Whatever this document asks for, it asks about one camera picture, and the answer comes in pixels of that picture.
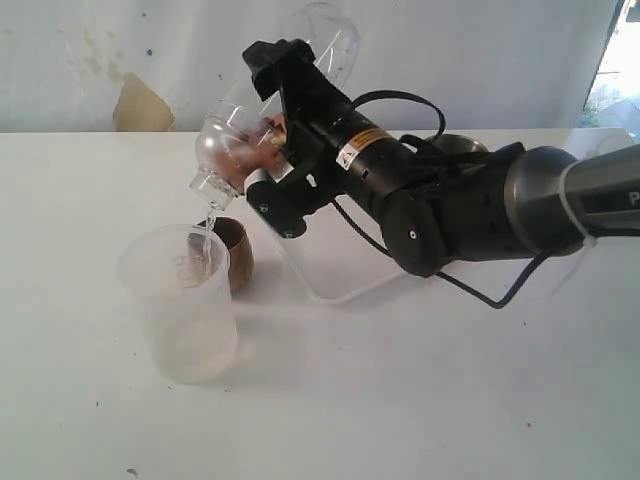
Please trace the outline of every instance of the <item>table surface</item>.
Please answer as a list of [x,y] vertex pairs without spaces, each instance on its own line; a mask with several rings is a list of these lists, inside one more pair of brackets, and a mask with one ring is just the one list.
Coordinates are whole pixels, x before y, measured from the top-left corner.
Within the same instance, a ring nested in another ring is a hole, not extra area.
[[[578,157],[631,143],[621,130],[467,133]],[[194,139],[0,135],[1,478],[637,478],[632,239],[601,241],[564,283],[577,257],[551,262],[503,311],[408,276],[323,306],[236,201],[257,260],[236,299],[236,362],[211,386],[163,379],[114,267],[140,233],[203,218],[187,188]],[[451,271],[498,295],[520,265]]]

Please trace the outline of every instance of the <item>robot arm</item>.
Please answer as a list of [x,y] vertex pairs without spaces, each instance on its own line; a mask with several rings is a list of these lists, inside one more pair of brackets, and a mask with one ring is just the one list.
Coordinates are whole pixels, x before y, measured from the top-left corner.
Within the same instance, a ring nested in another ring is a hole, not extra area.
[[293,168],[278,183],[260,170],[245,182],[249,204],[283,237],[302,235],[306,215],[347,194],[380,225],[390,256],[428,277],[455,259],[566,254],[585,233],[640,231],[640,146],[582,162],[519,143],[426,155],[357,112],[306,43],[256,42],[243,58],[259,95],[279,92],[283,105]]

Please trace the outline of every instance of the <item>measuring cup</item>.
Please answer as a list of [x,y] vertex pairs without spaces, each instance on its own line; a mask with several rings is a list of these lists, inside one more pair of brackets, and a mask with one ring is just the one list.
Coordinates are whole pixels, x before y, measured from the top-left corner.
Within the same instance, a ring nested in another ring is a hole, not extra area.
[[235,356],[229,252],[210,235],[208,253],[204,228],[163,227],[131,242],[118,264],[156,366],[180,383],[212,380]]

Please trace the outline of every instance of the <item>clear plastic bottle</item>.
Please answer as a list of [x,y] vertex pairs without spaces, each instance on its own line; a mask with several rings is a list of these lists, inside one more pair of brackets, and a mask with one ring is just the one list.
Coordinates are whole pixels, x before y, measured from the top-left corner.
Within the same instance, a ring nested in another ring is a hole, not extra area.
[[[305,40],[316,66],[337,87],[351,73],[360,37],[354,24],[334,5],[312,3],[283,22],[273,41]],[[244,193],[244,180],[264,168],[278,180],[289,164],[280,153],[286,139],[279,94],[261,102],[247,69],[207,115],[196,140],[198,172],[191,189],[224,210]]]

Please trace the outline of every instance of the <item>sticker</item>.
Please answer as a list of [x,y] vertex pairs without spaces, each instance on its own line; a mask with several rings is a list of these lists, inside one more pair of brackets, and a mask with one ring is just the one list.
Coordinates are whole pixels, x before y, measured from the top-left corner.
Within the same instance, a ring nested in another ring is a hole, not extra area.
[[349,170],[349,167],[351,167],[351,164],[362,150],[367,148],[373,142],[377,142],[378,140],[383,140],[385,138],[392,137],[387,132],[379,128],[364,130],[352,137],[347,144],[342,147],[342,150],[338,153],[336,162],[345,170]]
[[356,156],[360,153],[359,150],[356,150],[350,143],[347,143],[340,153],[338,153],[338,158],[336,158],[336,162],[345,170],[349,170],[351,163],[355,160]]

